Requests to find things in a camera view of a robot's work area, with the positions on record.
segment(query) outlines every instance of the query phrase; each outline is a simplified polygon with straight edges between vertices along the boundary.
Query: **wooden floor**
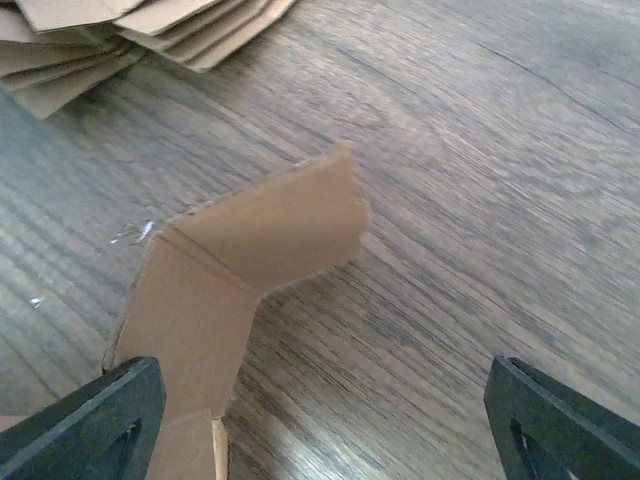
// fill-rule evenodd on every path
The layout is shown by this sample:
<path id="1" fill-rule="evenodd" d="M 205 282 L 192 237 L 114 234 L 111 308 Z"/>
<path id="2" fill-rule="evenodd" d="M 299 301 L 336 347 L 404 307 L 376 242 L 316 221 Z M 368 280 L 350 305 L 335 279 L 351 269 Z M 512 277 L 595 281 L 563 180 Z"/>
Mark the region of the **wooden floor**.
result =
<path id="1" fill-rule="evenodd" d="M 346 140 L 366 252 L 259 309 L 232 479 L 501 478 L 496 354 L 640 422 L 634 0 L 300 0 L 210 74 L 150 57 L 49 121 L 0 109 L 2 413 L 94 377 L 127 233 Z"/>

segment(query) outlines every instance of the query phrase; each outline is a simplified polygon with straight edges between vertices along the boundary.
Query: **brown cardboard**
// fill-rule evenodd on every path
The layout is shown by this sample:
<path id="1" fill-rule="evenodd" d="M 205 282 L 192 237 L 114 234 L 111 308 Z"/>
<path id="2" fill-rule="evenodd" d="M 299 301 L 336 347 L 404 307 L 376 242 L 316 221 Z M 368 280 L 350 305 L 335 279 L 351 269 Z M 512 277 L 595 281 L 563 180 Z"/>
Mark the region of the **brown cardboard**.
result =
<path id="1" fill-rule="evenodd" d="M 269 0 L 247 0 L 219 20 L 168 48 L 163 55 L 179 63 L 191 60 L 254 19 L 268 4 Z"/>
<path id="2" fill-rule="evenodd" d="M 92 67 L 56 80 L 16 90 L 13 95 L 16 101 L 31 114 L 44 119 L 91 87 L 135 63 L 142 55 L 144 50 L 135 47 Z"/>
<path id="3" fill-rule="evenodd" d="M 116 57 L 122 53 L 122 50 L 116 50 L 109 53 L 102 53 L 92 57 L 72 60 L 70 62 L 52 65 L 50 67 L 37 68 L 32 70 L 23 70 L 22 72 L 11 73 L 4 77 L 0 77 L 0 85 L 7 91 L 13 92 L 22 88 L 38 85 L 40 83 L 50 82 L 57 78 L 64 77 L 73 72 L 78 72 L 89 67 L 98 65 L 110 58 Z"/>
<path id="4" fill-rule="evenodd" d="M 253 20 L 249 21 L 228 37 L 200 53 L 183 65 L 195 72 L 212 69 L 238 48 L 252 40 L 285 14 L 296 0 L 272 0 Z"/>
<path id="5" fill-rule="evenodd" d="M 143 0 L 17 0 L 36 32 L 109 22 Z"/>
<path id="6" fill-rule="evenodd" d="M 32 45 L 19 43 L 0 44 L 0 76 L 34 68 L 91 57 L 104 53 L 94 46 Z"/>
<path id="7" fill-rule="evenodd" d="M 180 22 L 169 30 L 159 33 L 155 37 L 126 29 L 122 30 L 120 35 L 132 42 L 136 42 L 138 45 L 142 45 L 143 47 L 156 52 L 166 50 L 181 40 L 184 40 L 189 35 L 196 33 L 201 28 L 215 22 L 227 12 L 230 12 L 245 1 L 248 0 L 222 0 L 214 6 L 209 7 L 204 12 Z"/>
<path id="8" fill-rule="evenodd" d="M 341 147 L 151 238 L 103 360 L 105 369 L 140 355 L 160 362 L 167 402 L 149 479 L 225 478 L 226 433 L 212 421 L 224 415 L 260 299 L 352 259 L 368 217 Z"/>
<path id="9" fill-rule="evenodd" d="M 116 20 L 118 27 L 145 35 L 158 35 L 221 0 L 151 0 Z"/>

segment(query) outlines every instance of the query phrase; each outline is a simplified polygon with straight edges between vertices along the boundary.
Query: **stack of cardboard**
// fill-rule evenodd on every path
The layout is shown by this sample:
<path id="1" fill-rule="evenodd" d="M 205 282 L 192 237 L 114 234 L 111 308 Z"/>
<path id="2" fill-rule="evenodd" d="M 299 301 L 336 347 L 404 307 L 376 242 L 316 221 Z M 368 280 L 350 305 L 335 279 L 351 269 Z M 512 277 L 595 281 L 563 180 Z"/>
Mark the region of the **stack of cardboard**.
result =
<path id="1" fill-rule="evenodd" d="M 207 71 L 294 1 L 0 0 L 0 85 L 46 118 L 146 49 Z"/>

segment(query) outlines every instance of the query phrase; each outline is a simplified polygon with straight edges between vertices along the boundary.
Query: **torn cardboard edge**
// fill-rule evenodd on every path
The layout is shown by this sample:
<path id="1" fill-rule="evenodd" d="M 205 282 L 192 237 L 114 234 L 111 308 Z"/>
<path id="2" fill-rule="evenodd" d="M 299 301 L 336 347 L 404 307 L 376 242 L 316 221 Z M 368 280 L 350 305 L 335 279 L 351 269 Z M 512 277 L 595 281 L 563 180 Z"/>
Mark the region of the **torn cardboard edge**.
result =
<path id="1" fill-rule="evenodd" d="M 36 32 L 110 22 L 133 10 L 143 0 L 17 0 Z"/>
<path id="2" fill-rule="evenodd" d="M 368 223 L 350 151 L 339 147 L 151 238 L 103 358 L 105 370 L 136 356 L 160 362 L 167 403 L 149 478 L 177 478 L 176 465 L 189 472 L 182 478 L 212 478 L 219 462 L 203 445 L 225 413 L 261 298 L 353 259 Z"/>
<path id="3" fill-rule="evenodd" d="M 98 63 L 87 68 L 44 83 L 20 88 L 12 94 L 15 100 L 32 115 L 45 119 L 103 80 L 134 64 L 144 53 L 142 47 L 136 46 L 119 55 L 101 58 Z"/>

